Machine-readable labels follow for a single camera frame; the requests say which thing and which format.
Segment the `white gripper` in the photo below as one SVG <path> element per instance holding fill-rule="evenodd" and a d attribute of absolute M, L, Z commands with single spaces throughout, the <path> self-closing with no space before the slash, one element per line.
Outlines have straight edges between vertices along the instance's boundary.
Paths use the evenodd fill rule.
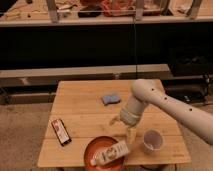
<path fill-rule="evenodd" d="M 137 99 L 129 99 L 127 104 L 121 109 L 120 116 L 115 116 L 109 122 L 110 126 L 120 121 L 130 126 L 126 131 L 127 143 L 129 145 L 133 144 L 135 141 L 137 128 L 134 126 L 140 122 L 146 107 L 146 102 L 140 102 Z"/>

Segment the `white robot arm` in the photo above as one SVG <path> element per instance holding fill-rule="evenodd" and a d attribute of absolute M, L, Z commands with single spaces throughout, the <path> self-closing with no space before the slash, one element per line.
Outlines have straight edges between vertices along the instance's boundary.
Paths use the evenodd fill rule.
<path fill-rule="evenodd" d="M 137 79 L 132 83 L 131 96 L 126 105 L 109 124 L 123 122 L 129 128 L 135 127 L 149 104 L 158 107 L 213 146 L 213 115 L 166 95 L 149 79 Z"/>

